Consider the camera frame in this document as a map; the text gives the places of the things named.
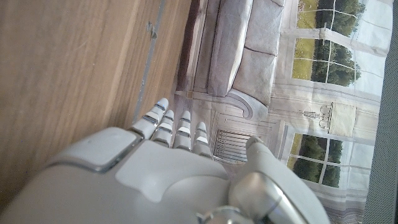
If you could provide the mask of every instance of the floor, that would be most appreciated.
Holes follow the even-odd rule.
[[[0,1],[0,211],[70,143],[173,98],[190,3]]]

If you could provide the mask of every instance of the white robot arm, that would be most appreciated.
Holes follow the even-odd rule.
[[[233,181],[206,126],[163,98],[129,130],[107,128],[55,156],[0,223],[329,223],[313,192],[256,137]]]

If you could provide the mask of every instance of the sofa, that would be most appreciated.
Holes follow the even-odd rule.
[[[209,1],[193,95],[267,116],[284,0]]]

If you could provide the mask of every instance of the window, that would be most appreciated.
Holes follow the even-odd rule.
[[[296,39],[292,78],[355,87],[354,51],[329,40]]]
[[[369,187],[373,146],[295,133],[287,167],[300,178],[339,189]]]
[[[351,36],[364,10],[358,0],[299,0],[297,28],[327,28]]]
[[[296,39],[292,78],[345,86],[381,96],[383,57],[329,40]]]

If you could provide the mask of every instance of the window pane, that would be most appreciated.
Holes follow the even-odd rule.
[[[367,10],[361,18],[375,26],[391,29],[393,19],[391,7],[382,1],[366,1]]]
[[[353,50],[333,42],[331,43],[330,61],[355,68]]]
[[[296,163],[296,161],[297,161],[297,158],[289,157],[289,159],[287,160],[287,165],[286,165],[287,168],[293,170],[294,164]]]
[[[326,81],[327,69],[327,62],[295,59],[293,62],[292,78],[324,83]]]
[[[364,71],[358,71],[356,77],[355,90],[381,96],[383,78]]]
[[[313,59],[315,39],[297,38],[294,49],[294,58]]]
[[[390,36],[392,31],[382,27],[375,26],[372,23],[360,20],[361,25],[358,26],[358,30],[352,35],[352,39],[360,43],[379,47],[381,49],[388,49],[390,46]]]
[[[330,29],[333,11],[313,11],[297,13],[297,28],[299,29]]]
[[[373,73],[377,76],[384,76],[386,58],[379,57],[362,51],[355,51],[356,69]]]
[[[364,144],[354,144],[353,155],[350,165],[371,168],[373,159],[374,146]]]
[[[348,167],[326,166],[322,184],[340,189],[347,188]]]
[[[329,40],[297,38],[295,43],[294,58],[328,61],[329,49]]]
[[[325,159],[327,139],[303,134],[297,135],[296,145],[292,146],[291,154],[305,156],[323,161]]]
[[[318,1],[314,0],[299,0],[298,1],[298,12],[313,11],[318,9]]]
[[[293,172],[301,179],[318,183],[322,167],[323,164],[321,163],[307,161],[305,159],[296,159],[293,165]]]
[[[329,61],[330,41],[315,40],[314,44],[315,47],[314,47],[313,59]]]
[[[335,9],[359,17],[365,10],[365,4],[358,0],[336,0]]]
[[[333,1],[331,0],[318,0],[318,9],[333,9]]]
[[[335,12],[335,20],[333,21],[333,31],[343,34],[347,37],[355,32],[358,28],[358,21],[354,16]]]
[[[349,164],[352,148],[352,142],[331,139],[329,143],[328,162]]]
[[[348,187],[351,189],[367,190],[369,188],[370,170],[349,168]]]
[[[330,64],[328,83],[354,88],[354,79],[355,71],[352,68]]]

